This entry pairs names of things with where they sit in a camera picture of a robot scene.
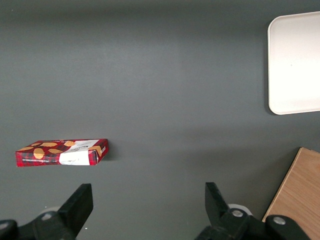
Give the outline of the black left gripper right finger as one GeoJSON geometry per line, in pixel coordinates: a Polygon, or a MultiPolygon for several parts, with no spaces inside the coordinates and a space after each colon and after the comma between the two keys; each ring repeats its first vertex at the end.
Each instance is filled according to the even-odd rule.
{"type": "Polygon", "coordinates": [[[244,210],[229,207],[214,182],[205,184],[205,210],[210,226],[196,237],[198,240],[264,240],[264,224],[244,210]]]}

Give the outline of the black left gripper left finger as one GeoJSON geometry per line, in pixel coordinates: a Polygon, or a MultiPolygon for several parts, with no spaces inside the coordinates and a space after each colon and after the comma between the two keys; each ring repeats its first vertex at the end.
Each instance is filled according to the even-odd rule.
{"type": "Polygon", "coordinates": [[[19,240],[75,240],[93,210],[90,183],[81,184],[56,211],[47,211],[18,228],[19,240]]]}

